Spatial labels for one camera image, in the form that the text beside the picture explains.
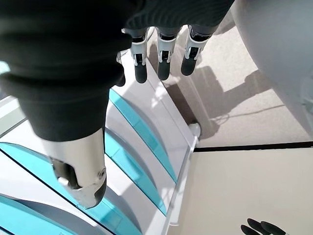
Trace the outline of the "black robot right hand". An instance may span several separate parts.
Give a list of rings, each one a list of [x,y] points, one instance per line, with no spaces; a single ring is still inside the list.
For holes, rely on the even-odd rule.
[[[18,99],[63,187],[83,207],[106,190],[104,132],[109,91],[123,85],[119,52],[132,50],[147,79],[146,32],[158,31],[158,77],[167,79],[176,36],[189,27],[181,72],[190,75],[230,0],[3,0],[0,86]]]

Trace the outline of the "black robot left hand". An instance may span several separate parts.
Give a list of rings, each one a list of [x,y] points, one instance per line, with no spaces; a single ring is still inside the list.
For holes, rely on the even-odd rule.
[[[288,235],[288,233],[281,228],[266,221],[259,222],[252,218],[248,218],[247,223],[248,226],[240,226],[245,235]]]

